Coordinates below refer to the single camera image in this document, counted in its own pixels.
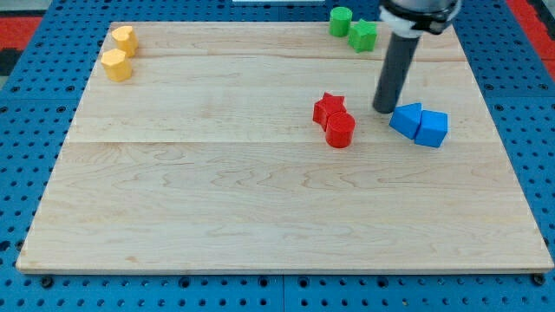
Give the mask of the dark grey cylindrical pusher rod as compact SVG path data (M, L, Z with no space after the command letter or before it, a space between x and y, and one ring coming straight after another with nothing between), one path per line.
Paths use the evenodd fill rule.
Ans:
M395 110L419 41L419 37L391 35L373 100L378 113Z

